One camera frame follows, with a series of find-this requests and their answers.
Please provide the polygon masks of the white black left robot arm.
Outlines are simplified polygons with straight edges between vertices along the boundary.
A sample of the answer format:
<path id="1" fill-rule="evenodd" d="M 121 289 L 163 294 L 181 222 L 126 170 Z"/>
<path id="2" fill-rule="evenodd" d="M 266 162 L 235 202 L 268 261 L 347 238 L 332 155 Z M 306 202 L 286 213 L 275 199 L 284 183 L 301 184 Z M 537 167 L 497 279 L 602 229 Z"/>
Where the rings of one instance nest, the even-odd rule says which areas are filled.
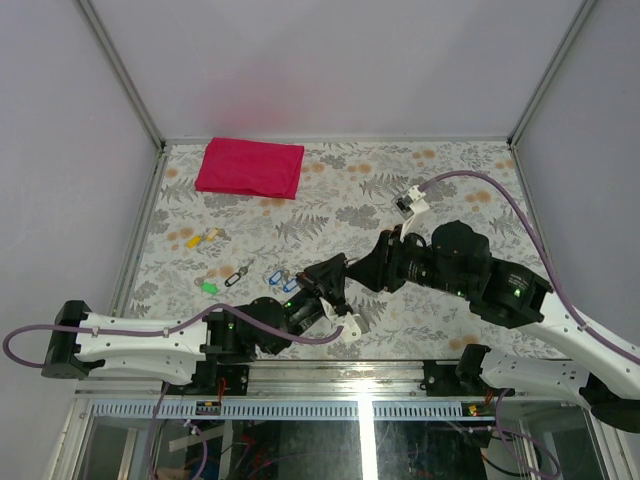
<path id="1" fill-rule="evenodd" d="M 293 344 L 319 346 L 345 334 L 306 336 L 321 318 L 346 317 L 347 260 L 338 254 L 298 273 L 297 293 L 285 302 L 260 297 L 237 307 L 214 306 L 191 319 L 146 321 L 97 314 L 80 300 L 56 316 L 41 374 L 83 379 L 94 370 L 155 378 L 212 392 L 220 364 L 242 364 L 257 353 L 276 356 Z"/>

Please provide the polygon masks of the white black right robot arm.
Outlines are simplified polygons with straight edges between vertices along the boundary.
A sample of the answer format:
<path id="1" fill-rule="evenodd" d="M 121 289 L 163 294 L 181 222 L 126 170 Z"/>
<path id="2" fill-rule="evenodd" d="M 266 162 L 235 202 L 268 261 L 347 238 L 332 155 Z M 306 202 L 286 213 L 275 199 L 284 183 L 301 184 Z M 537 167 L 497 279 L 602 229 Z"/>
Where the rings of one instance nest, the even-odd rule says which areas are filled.
<path id="1" fill-rule="evenodd" d="M 487 237 L 460 221 L 441 225 L 429 242 L 417 234 L 383 231 L 374 249 L 347 269 L 371 291 L 394 292 L 405 283 L 463 298 L 483 321 L 517 329 L 567 357 L 518 360 L 489 347 L 465 353 L 456 369 L 467 394 L 514 389 L 563 398 L 601 422 L 639 430 L 639 349 L 564 304 L 557 287 L 520 264 L 492 256 Z"/>

